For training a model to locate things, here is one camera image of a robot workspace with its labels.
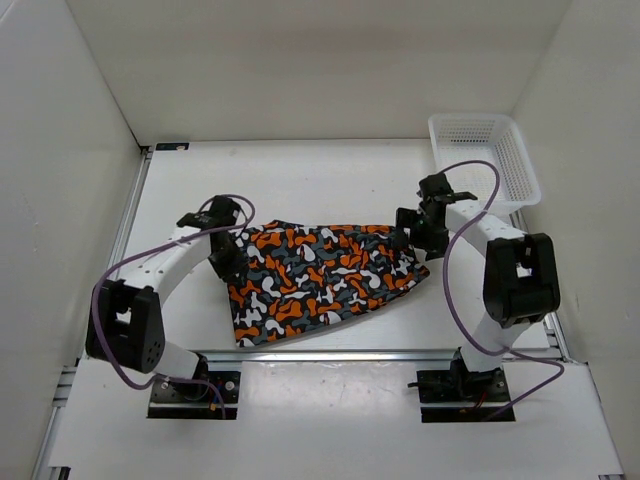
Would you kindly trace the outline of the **orange camouflage shorts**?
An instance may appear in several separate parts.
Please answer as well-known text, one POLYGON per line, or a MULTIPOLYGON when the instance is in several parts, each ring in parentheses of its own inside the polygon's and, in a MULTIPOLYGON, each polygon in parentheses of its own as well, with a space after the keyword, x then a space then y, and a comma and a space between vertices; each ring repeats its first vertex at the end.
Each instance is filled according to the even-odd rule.
POLYGON ((427 279, 391 225, 301 225, 281 220, 236 240, 241 268, 225 281, 235 342, 262 346, 387 306, 427 279))

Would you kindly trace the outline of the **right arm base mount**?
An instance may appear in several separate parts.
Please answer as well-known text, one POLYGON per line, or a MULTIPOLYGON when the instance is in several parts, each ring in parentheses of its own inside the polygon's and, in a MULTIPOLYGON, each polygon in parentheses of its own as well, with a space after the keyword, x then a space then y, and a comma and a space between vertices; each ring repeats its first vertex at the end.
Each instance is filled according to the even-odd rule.
POLYGON ((447 369, 418 370, 407 384, 418 392, 426 424, 507 423, 516 420, 502 367, 470 372, 459 352, 447 369))

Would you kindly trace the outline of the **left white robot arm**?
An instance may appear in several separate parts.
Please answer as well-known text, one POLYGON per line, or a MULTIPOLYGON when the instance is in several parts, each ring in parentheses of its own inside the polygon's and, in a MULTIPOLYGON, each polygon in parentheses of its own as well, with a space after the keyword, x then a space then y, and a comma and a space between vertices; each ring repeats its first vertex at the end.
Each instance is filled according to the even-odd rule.
POLYGON ((205 261, 222 280, 237 273, 246 256, 232 232, 246 228, 254 215, 245 197, 216 195, 178 220, 166 243, 107 270, 92 291, 87 355, 110 363, 135 390, 160 381, 188 400, 213 391, 205 357, 166 340, 162 307, 205 261))

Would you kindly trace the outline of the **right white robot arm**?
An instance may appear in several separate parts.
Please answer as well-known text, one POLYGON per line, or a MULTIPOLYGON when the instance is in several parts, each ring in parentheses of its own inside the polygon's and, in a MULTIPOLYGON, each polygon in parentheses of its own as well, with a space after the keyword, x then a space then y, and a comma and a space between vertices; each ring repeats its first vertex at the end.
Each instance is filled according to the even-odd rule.
POLYGON ((443 173, 419 182, 419 207, 399 208, 396 227, 402 241, 441 259, 445 300, 465 342, 451 362, 449 387, 460 399, 480 393, 515 341, 533 324, 557 310, 559 282, 554 246, 544 234, 527 234, 490 213, 470 192, 456 192, 443 173), (473 332, 453 304, 449 262, 454 244, 465 240, 484 258, 484 314, 473 332))

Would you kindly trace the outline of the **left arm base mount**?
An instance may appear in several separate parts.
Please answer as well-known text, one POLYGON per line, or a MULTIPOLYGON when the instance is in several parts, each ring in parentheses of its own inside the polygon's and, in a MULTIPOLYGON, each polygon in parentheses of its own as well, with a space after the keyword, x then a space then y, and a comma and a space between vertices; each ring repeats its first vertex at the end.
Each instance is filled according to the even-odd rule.
POLYGON ((241 387, 239 368, 210 368, 206 379, 214 389, 201 384, 157 380, 151 389, 147 417, 163 420, 236 420, 241 387))

